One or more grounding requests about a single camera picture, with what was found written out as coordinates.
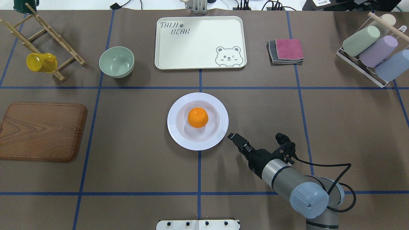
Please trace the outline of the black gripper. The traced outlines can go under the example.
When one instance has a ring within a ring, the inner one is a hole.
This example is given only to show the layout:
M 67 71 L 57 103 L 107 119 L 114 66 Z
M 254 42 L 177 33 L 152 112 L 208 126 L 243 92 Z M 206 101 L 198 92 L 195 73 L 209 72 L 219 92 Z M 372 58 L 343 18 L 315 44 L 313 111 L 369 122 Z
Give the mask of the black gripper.
M 228 139 L 236 145 L 239 151 L 243 151 L 243 155 L 248 160 L 249 169 L 259 178 L 262 177 L 262 172 L 267 163 L 277 159 L 277 153 L 270 153 L 265 149 L 255 150 L 251 148 L 249 142 L 238 133 L 230 133 Z

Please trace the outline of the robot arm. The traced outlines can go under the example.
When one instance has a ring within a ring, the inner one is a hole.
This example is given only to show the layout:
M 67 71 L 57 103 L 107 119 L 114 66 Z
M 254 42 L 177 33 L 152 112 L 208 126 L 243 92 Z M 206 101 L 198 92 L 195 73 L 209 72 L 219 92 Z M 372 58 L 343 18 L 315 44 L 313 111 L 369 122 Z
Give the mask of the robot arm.
M 255 149 L 239 134 L 231 133 L 228 138 L 246 158 L 249 169 L 306 218 L 307 230 L 339 229 L 336 209 L 345 198 L 343 188 L 337 183 L 330 190 L 333 180 L 304 176 L 294 169 L 295 143 L 289 137 L 277 133 L 279 147 L 273 152 Z

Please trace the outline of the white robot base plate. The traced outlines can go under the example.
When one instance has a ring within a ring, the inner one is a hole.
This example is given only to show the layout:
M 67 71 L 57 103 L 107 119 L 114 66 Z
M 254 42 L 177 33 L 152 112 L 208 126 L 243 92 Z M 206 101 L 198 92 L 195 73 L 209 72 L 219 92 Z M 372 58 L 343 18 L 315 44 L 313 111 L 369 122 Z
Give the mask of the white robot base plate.
M 233 219 L 163 220 L 156 230 L 240 230 L 240 221 Z

